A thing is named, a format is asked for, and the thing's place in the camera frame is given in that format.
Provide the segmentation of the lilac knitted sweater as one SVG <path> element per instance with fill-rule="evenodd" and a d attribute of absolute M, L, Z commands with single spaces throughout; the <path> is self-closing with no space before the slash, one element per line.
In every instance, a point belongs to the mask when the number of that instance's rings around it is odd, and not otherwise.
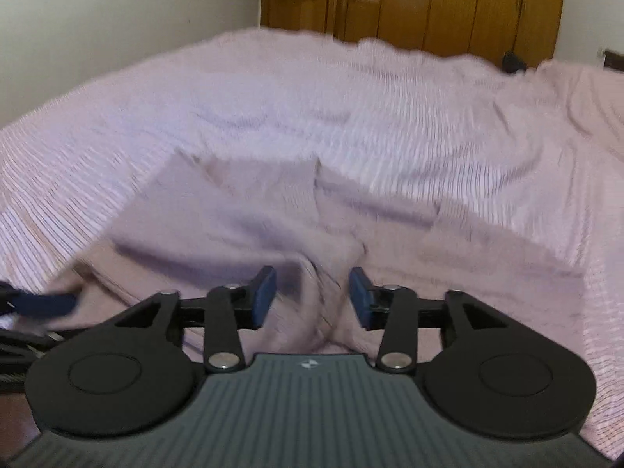
<path fill-rule="evenodd" d="M 348 276 L 439 298 L 460 289 L 536 332 L 583 350 L 581 272 L 451 201 L 373 195 L 318 161 L 199 160 L 177 153 L 52 280 L 78 287 L 76 321 L 101 321 L 159 291 L 199 297 L 276 269 L 266 323 L 242 337 L 259 352 L 374 355 Z"/>

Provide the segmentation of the pink checked bed sheet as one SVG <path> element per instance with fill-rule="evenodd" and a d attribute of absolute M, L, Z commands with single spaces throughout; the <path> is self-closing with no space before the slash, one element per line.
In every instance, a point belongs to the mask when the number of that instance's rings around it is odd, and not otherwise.
<path fill-rule="evenodd" d="M 52 280 L 181 153 L 314 160 L 373 195 L 451 201 L 583 278 L 597 399 L 583 433 L 623 449 L 623 79 L 249 30 L 154 57 L 1 132 L 1 276 Z"/>

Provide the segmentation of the small black object by wardrobe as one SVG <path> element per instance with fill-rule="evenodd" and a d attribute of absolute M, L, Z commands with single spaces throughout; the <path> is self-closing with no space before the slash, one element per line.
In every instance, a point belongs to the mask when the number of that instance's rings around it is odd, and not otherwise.
<path fill-rule="evenodd" d="M 505 52 L 501 59 L 501 70 L 507 74 L 515 74 L 518 72 L 526 72 L 527 64 L 519 58 L 513 51 Z"/>

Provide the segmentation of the wooden wardrobe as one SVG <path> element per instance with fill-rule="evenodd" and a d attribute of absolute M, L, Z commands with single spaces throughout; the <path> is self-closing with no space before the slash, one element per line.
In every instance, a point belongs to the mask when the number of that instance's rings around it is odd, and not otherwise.
<path fill-rule="evenodd" d="M 513 51 L 534 68 L 552 57 L 563 0 L 261 0 L 265 27 L 377 38 L 440 57 L 471 54 L 501 68 Z"/>

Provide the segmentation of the dark wooden headboard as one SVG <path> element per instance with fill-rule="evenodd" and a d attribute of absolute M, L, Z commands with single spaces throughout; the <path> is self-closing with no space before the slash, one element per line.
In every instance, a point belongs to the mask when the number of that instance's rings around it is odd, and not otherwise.
<path fill-rule="evenodd" d="M 613 71 L 624 72 L 624 55 L 613 50 L 603 52 L 603 67 Z"/>

